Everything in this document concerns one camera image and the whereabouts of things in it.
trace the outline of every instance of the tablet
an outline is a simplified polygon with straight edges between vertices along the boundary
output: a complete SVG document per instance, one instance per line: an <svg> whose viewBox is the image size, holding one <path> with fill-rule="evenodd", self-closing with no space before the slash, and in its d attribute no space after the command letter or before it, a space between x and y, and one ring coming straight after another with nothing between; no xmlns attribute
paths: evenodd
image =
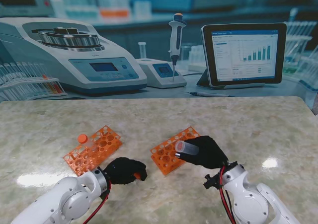
<svg viewBox="0 0 318 224"><path fill-rule="evenodd" d="M282 81L286 24L222 24L201 28L210 86Z"/></svg>

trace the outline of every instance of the tablet stand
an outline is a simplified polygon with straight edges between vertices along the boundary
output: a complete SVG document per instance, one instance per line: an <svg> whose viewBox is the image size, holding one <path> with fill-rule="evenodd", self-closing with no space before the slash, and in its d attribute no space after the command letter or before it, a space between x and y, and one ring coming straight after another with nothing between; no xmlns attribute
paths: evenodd
<svg viewBox="0 0 318 224"><path fill-rule="evenodd" d="M250 83L250 84L237 84L237 85L225 85L225 86L210 86L208 73L205 69L201 78L199 79L197 86L207 87L209 89L235 89L235 88L247 88L247 87L262 87L264 83Z"/></svg>

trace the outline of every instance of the red cable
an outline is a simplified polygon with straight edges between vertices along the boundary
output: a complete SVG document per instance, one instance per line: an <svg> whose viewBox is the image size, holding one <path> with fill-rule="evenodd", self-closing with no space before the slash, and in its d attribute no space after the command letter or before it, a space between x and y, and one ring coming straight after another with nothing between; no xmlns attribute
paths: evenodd
<svg viewBox="0 0 318 224"><path fill-rule="evenodd" d="M222 195L223 194L223 189L222 189L221 186L222 186L222 176L223 176L224 169L225 169L225 166L223 166L221 171L220 171L220 189L219 189L219 191L220 191L220 196L221 196L222 203L225 206L225 211L227 212L228 216L230 217L231 223L235 224L234 217L232 216L232 214L230 212L230 209L229 209L229 206L228 206L227 202L225 201L224 196Z"/></svg>
<svg viewBox="0 0 318 224"><path fill-rule="evenodd" d="M111 189L111 182L109 181L109 191ZM104 205L104 203L106 202L106 200L108 199L109 194L106 196L106 198L99 204L99 206L95 209L95 211L86 219L86 221L83 222L83 224L87 224L95 215L96 213L99 211L99 209L101 209L101 207Z"/></svg>

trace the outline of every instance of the black glove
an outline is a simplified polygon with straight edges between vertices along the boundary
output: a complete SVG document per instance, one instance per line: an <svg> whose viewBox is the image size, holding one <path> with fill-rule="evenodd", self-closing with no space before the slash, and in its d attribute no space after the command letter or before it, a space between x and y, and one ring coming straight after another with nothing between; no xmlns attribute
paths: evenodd
<svg viewBox="0 0 318 224"><path fill-rule="evenodd" d="M136 180L135 173L144 181L147 178L146 166L136 160L120 157L112 161L105 169L112 184L128 184Z"/></svg>
<svg viewBox="0 0 318 224"><path fill-rule="evenodd" d="M194 139L185 140L185 142L199 147L199 152L196 155L179 153L179 158L186 162L202 165L209 169L221 168L228 163L229 159L227 156L223 153L214 139L209 136L200 136Z"/></svg>

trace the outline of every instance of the pen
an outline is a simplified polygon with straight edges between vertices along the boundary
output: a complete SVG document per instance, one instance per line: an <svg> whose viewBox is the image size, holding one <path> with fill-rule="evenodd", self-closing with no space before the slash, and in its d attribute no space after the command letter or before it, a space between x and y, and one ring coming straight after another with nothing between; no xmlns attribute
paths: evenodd
<svg viewBox="0 0 318 224"><path fill-rule="evenodd" d="M219 93L207 93L207 92L189 92L193 96L205 96L205 97L234 97L230 95L225 94L219 94Z"/></svg>

